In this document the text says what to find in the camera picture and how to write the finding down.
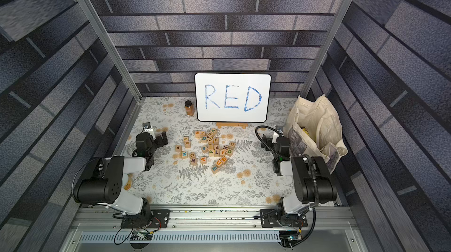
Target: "brick pattern wall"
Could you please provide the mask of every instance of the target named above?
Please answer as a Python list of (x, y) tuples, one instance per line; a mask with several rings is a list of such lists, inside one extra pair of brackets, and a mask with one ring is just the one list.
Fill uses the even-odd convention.
[(136, 102), (74, 0), (0, 0), (0, 33), (0, 251), (59, 251)]
[(350, 153), (336, 173), (371, 251), (451, 251), (451, 0), (353, 0), (312, 92)]
[(143, 96), (194, 96), (196, 72), (269, 73), (296, 97), (341, 0), (91, 0)]

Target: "canvas tote bag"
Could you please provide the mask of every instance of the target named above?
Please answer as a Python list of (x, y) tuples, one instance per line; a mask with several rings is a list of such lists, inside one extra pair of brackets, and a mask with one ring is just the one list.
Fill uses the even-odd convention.
[(290, 139), (290, 156), (321, 156), (330, 173), (340, 158), (348, 153), (338, 113), (325, 95), (315, 102), (298, 97), (283, 131)]

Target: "glass jar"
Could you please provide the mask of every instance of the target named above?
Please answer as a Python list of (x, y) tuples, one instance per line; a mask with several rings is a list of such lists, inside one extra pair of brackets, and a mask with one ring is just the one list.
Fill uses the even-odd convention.
[(185, 101), (185, 111), (189, 116), (194, 115), (194, 105), (190, 100)]

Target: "whiteboard frame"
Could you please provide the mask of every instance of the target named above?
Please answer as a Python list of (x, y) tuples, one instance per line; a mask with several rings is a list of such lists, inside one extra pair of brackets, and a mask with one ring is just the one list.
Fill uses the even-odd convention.
[[(268, 90), (268, 104), (266, 105), (266, 117), (264, 121), (215, 121), (215, 122), (231, 122), (231, 123), (264, 123), (268, 120), (268, 108), (269, 108), (269, 96), (271, 94), (271, 84), (272, 84), (272, 76), (270, 74), (266, 74), (266, 73), (240, 73), (240, 72), (200, 72), (200, 73), (196, 73), (194, 75), (194, 94), (196, 95), (196, 107), (199, 106), (199, 102), (198, 102), (198, 97), (197, 97), (197, 91), (196, 91), (196, 75), (197, 74), (240, 74), (240, 75), (269, 75), (270, 80), (269, 80), (269, 90)], [(199, 112), (196, 110), (196, 117), (198, 119), (199, 122), (211, 122), (211, 121), (202, 121), (199, 120)]]

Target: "table surface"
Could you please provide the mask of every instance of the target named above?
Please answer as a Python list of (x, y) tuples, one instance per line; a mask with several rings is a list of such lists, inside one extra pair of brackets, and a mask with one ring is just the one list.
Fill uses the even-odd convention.
[[(294, 190), (292, 177), (277, 176), (272, 171), (272, 155), (260, 147), (254, 129), (257, 125), (285, 125), (295, 98), (270, 98), (265, 123), (249, 123), (246, 129), (230, 126), (218, 129), (216, 136), (221, 148), (229, 142), (235, 142), (236, 148), (217, 174), (210, 169), (215, 157), (209, 157), (206, 165), (192, 166), (189, 159), (175, 156), (175, 145), (183, 145), (183, 136), (189, 136), (191, 141), (188, 153), (207, 156), (201, 151), (206, 144), (194, 136), (194, 131), (217, 128), (214, 122), (198, 121), (196, 113), (188, 116), (184, 109), (186, 100), (195, 104), (195, 98), (145, 99), (122, 155), (131, 156), (144, 122), (151, 122), (158, 134), (166, 130), (169, 144), (156, 150), (155, 164), (149, 171), (132, 175), (130, 193), (153, 204), (275, 205)], [(272, 136), (272, 131), (261, 130), (260, 134)], [(333, 202), (322, 205), (333, 206)]]

